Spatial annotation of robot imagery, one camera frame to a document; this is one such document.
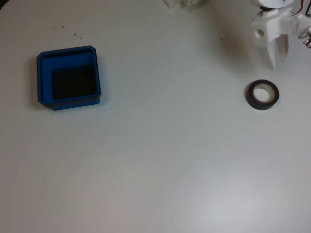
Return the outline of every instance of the tabletop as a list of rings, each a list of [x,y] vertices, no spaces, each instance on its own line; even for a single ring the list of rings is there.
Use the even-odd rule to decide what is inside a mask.
[[[0,11],[0,232],[311,228],[310,51],[271,71],[247,0],[10,0]],[[36,57],[91,45],[99,105],[37,101]],[[258,79],[280,99],[245,100]]]

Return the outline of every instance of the screw hole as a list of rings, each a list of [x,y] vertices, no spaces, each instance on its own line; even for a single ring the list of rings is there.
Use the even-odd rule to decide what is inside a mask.
[[[258,30],[255,32],[255,36],[256,36],[258,39],[264,38],[264,32],[263,32],[263,30],[258,29]]]

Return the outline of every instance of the blue container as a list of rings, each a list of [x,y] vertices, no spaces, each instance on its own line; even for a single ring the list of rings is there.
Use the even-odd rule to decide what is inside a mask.
[[[53,110],[100,103],[96,49],[84,46],[37,56],[38,101]]]

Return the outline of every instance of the roll of tape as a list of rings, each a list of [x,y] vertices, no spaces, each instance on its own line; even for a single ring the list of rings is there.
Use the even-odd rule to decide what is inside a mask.
[[[256,89],[266,90],[270,97],[267,101],[261,101],[256,98],[254,91]],[[254,81],[248,88],[246,92],[246,100],[253,108],[258,110],[268,110],[272,108],[278,101],[280,93],[277,86],[268,80],[257,80]]]

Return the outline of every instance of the tape roll hole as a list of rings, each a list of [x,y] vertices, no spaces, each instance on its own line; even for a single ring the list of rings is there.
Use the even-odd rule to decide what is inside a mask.
[[[276,97],[274,89],[265,83],[257,84],[254,87],[253,95],[259,102],[269,103],[273,101]]]

